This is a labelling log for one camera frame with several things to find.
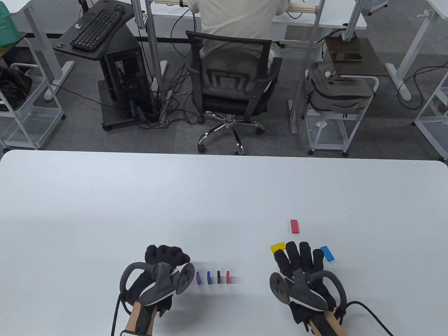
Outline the person's left hand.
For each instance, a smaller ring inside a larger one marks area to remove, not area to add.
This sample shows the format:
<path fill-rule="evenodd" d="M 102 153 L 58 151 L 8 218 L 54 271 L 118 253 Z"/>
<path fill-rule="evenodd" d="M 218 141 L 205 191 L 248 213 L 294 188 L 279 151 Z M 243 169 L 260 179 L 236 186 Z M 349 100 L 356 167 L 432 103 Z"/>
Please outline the person's left hand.
<path fill-rule="evenodd" d="M 195 266 L 181 248 L 149 245 L 144 262 L 134 262 L 124 270 L 119 304 L 137 324 L 148 325 L 155 315 L 171 309 L 174 296 L 183 294 L 195 276 Z"/>

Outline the person's right hand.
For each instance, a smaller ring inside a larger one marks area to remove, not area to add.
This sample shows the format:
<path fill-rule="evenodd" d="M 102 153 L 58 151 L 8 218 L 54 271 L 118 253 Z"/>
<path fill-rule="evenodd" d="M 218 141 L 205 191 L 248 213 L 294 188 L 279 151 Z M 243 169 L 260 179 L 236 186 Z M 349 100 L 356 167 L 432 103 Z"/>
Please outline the person's right hand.
<path fill-rule="evenodd" d="M 324 270 L 324 252 L 319 248 L 312 251 L 308 242 L 305 241 L 300 242 L 299 245 L 290 241 L 286 243 L 285 251 L 277 250 L 273 256 L 281 274 L 290 280 L 294 280 L 293 273 L 297 270 L 302 270 L 308 274 Z M 330 311 L 336 308 L 335 298 L 331 296 L 322 279 L 312 282 L 309 288 L 326 300 Z M 309 318 L 318 314 L 318 312 L 294 302 L 290 303 L 289 307 L 297 324 L 307 323 Z"/>

